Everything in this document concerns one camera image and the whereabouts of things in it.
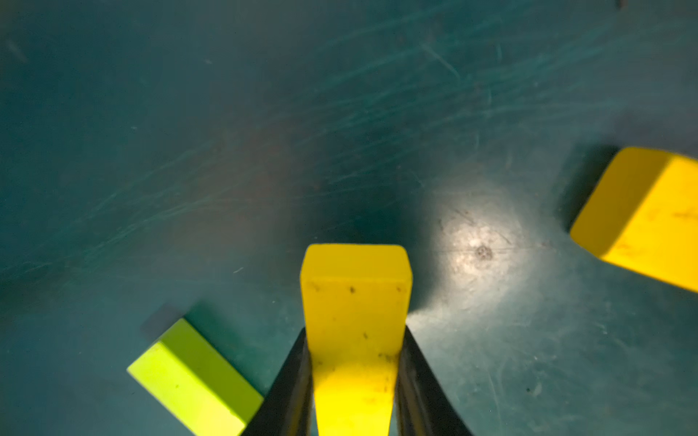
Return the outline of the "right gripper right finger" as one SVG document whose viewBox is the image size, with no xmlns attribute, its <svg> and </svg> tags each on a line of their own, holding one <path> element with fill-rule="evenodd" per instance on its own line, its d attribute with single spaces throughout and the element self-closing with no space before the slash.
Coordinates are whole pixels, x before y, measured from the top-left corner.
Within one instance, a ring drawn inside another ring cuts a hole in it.
<svg viewBox="0 0 698 436">
<path fill-rule="evenodd" d="M 473 436 L 436 380 L 408 327 L 396 382 L 400 435 Z"/>
</svg>

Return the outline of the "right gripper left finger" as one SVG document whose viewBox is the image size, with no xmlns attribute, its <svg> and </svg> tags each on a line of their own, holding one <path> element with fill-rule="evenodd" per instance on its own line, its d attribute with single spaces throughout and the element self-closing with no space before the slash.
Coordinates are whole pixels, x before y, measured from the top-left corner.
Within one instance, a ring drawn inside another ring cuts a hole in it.
<svg viewBox="0 0 698 436">
<path fill-rule="evenodd" d="M 312 363 L 303 328 L 269 393 L 241 436 L 309 435 L 313 399 Z"/>
</svg>

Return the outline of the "lime green block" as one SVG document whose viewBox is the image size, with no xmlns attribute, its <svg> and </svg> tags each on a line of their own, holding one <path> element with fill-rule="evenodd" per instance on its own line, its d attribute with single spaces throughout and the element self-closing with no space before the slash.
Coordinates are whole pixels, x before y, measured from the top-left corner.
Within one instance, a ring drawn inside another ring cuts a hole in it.
<svg viewBox="0 0 698 436">
<path fill-rule="evenodd" d="M 186 319 L 127 372 L 194 435 L 240 435 L 263 396 Z"/>
</svg>

